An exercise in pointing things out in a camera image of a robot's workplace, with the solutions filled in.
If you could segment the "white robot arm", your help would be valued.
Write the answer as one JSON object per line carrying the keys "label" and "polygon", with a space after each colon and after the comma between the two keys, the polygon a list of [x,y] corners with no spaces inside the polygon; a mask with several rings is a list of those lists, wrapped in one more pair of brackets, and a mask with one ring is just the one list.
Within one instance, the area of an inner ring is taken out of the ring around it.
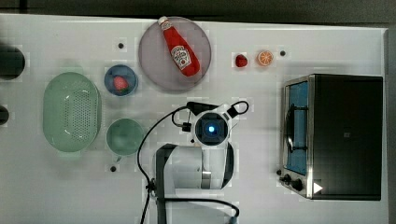
{"label": "white robot arm", "polygon": [[170,224],[168,203],[189,203],[178,198],[177,189],[223,189],[233,178],[234,149],[232,127],[242,113],[240,102],[210,105],[188,102],[192,120],[179,125],[191,134],[188,146],[165,144],[154,156],[157,223]]}

